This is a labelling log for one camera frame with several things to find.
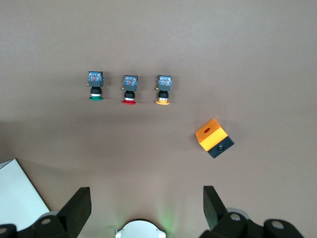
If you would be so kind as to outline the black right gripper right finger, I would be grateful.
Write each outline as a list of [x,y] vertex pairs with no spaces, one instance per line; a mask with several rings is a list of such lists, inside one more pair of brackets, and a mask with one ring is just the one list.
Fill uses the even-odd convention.
[[209,230],[201,238],[243,238],[247,230],[247,219],[236,212],[228,212],[213,186],[203,188],[204,215]]

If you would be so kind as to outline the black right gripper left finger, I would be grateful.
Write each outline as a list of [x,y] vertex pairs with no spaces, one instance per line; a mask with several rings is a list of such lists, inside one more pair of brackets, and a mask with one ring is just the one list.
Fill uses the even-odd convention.
[[40,218],[33,226],[37,238],[76,238],[91,214],[89,187],[81,187],[56,215]]

